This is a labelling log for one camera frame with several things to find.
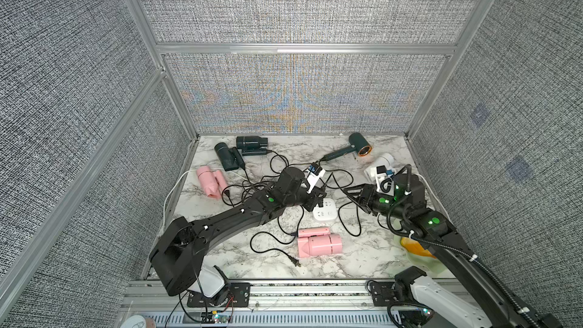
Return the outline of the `pink dryer front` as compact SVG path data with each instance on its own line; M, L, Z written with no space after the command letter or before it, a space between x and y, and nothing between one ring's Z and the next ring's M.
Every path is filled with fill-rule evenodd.
M329 227L300 229L298 231L298 255L301 259L343 253L341 236Z

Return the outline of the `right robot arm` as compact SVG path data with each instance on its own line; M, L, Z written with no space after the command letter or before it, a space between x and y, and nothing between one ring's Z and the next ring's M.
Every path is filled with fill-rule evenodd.
M394 278L393 301L399 306L427 308L457 327L560 327L552 314L540 314L517 296L470 249L454 224L428 206L423 176L406 166L378 185L342 189L345 196L368 214L387 219L388 229L411 239L442 263L475 299L471 305L441 293L437 283L417 267Z

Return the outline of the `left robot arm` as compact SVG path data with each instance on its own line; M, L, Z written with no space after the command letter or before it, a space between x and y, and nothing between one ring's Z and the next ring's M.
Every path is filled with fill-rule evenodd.
M288 167L272 185L232 209L192 222L171 221L150 252L151 265L167 294L177 296L197 282L206 254L218 244L277 219L287 207L311 212L325 197L326 188L311 187L300 169Z

